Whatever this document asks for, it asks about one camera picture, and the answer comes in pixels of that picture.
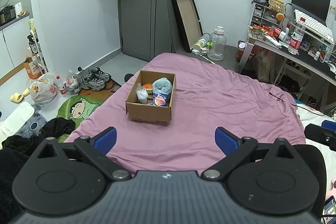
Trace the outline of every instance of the kitchen cabinet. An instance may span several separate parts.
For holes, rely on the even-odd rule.
[[[0,78],[4,77],[14,68],[11,57],[6,47],[3,33],[0,31]]]
[[[14,67],[23,63],[27,55],[31,55],[27,39],[30,34],[28,22],[29,17],[24,17],[2,30]]]

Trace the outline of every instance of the bed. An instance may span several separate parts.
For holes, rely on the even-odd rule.
[[[178,54],[160,54],[144,70],[176,74],[176,96],[169,126],[131,121],[125,99],[135,75],[85,119],[67,139],[117,130],[117,143],[107,154],[131,173],[137,170],[197,170],[225,155],[216,146],[215,129],[271,143],[286,138],[304,144],[303,126],[294,99],[274,85]]]

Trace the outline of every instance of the gray sneaker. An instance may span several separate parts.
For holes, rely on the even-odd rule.
[[[94,73],[97,78],[104,80],[105,82],[110,81],[111,75],[100,70],[99,67],[89,70],[89,72]]]
[[[105,87],[105,81],[97,78],[93,73],[82,76],[82,88],[85,90],[99,91]]]

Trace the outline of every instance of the cardboard box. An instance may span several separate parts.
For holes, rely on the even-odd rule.
[[[42,75],[36,59],[33,60],[31,57],[27,57],[23,65],[30,79],[37,79]]]
[[[172,93],[170,95],[170,101],[168,106],[151,106],[137,103],[137,86],[147,83],[154,83],[157,79],[166,77],[173,85]],[[176,92],[176,75],[173,73],[164,73],[157,71],[141,70],[134,85],[131,88],[130,93],[126,99],[126,114],[133,121],[140,122],[153,122],[159,124],[170,124],[172,119],[172,109],[174,103],[174,97]]]

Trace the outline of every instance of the yellow slipper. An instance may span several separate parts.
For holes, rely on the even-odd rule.
[[[22,92],[22,95],[26,97],[29,94],[29,89],[25,89],[24,92]]]
[[[13,102],[13,103],[16,103],[18,104],[19,102],[21,102],[23,100],[23,95],[22,94],[19,94],[17,92],[15,92],[11,97],[10,97],[10,100]]]

